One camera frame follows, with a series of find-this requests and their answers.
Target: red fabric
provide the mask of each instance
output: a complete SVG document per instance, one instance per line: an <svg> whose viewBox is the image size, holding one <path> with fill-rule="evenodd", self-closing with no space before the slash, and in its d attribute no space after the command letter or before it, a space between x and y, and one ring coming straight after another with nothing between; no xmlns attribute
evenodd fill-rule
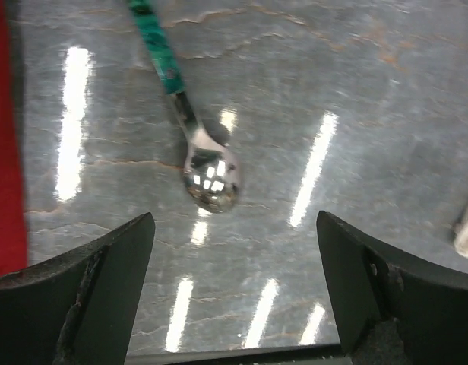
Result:
<svg viewBox="0 0 468 365"><path fill-rule="evenodd" d="M0 276L27 265L27 231L10 83L8 29L0 1Z"/></svg>

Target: spoon handle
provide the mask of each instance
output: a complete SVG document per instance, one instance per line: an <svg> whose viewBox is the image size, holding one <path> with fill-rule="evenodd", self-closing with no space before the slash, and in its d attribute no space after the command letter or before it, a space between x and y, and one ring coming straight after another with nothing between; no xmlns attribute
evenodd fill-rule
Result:
<svg viewBox="0 0 468 365"><path fill-rule="evenodd" d="M187 140L190 141L195 132L203 126L188 101L180 67L169 47L165 31L160 26L158 17L148 0L127 1L157 74L172 102L175 116L183 127Z"/></svg>

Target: marble countertop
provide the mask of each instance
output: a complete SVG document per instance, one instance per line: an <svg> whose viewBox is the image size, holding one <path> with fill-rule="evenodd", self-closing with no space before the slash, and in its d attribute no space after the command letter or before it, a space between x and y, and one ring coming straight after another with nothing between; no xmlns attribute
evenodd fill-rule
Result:
<svg viewBox="0 0 468 365"><path fill-rule="evenodd" d="M185 191L182 131L122 0L8 3L30 261L151 211L129 354L331 343L325 210L468 272L468 0L158 0L192 103L245 186Z"/></svg>

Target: spoon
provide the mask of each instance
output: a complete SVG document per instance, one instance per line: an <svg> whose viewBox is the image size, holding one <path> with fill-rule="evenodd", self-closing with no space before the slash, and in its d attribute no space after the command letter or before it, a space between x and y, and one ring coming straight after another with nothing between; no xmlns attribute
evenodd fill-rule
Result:
<svg viewBox="0 0 468 365"><path fill-rule="evenodd" d="M128 0L128 7L187 139L185 187L201 208L213 213L228 211L236 203L241 186L239 162L231 151L209 136L195 115L175 55L149 1Z"/></svg>

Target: spoon neck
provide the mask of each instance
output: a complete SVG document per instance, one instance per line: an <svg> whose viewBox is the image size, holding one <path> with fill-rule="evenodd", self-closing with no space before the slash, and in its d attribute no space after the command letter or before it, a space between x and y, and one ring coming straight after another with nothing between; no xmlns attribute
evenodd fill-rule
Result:
<svg viewBox="0 0 468 365"><path fill-rule="evenodd" d="M186 92L181 91L176 94L170 94L168 98L172 101L175 116L182 126L188 143L191 143L194 137L204 130L204 125L195 115Z"/></svg>

